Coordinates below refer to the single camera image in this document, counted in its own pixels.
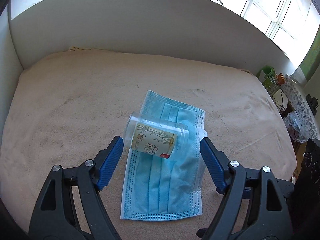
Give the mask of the blue surgical face mask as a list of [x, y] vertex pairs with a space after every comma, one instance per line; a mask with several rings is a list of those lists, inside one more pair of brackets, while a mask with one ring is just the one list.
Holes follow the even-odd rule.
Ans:
[[150, 90], [140, 113], [184, 124], [189, 137], [186, 145], [168, 159], [129, 150], [120, 217], [154, 222], [201, 215], [205, 164], [200, 141], [207, 136], [205, 111]]

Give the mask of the clear labelled plastic jar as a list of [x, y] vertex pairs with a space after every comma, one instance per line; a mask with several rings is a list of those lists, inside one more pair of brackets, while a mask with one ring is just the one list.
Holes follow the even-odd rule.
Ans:
[[133, 112], [124, 131], [124, 145], [133, 151], [168, 159], [183, 150], [189, 139], [187, 125]]

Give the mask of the black speaker box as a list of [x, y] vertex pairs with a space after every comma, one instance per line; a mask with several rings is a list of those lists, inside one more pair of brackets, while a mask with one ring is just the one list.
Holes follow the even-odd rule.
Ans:
[[295, 233], [314, 233], [319, 227], [319, 140], [309, 139], [301, 171], [290, 198]]

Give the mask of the green patterned shopping bag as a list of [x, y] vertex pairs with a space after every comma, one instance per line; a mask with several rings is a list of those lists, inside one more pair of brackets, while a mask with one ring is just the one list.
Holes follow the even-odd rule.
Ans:
[[263, 84], [270, 96], [274, 96], [280, 87], [286, 83], [282, 73], [277, 74], [273, 67], [265, 65], [256, 77]]

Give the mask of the window frame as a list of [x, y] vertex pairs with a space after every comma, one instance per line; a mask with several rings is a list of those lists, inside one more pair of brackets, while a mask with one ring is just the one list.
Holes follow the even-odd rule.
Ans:
[[294, 64], [300, 64], [316, 37], [319, 13], [311, 0], [222, 0], [253, 24]]

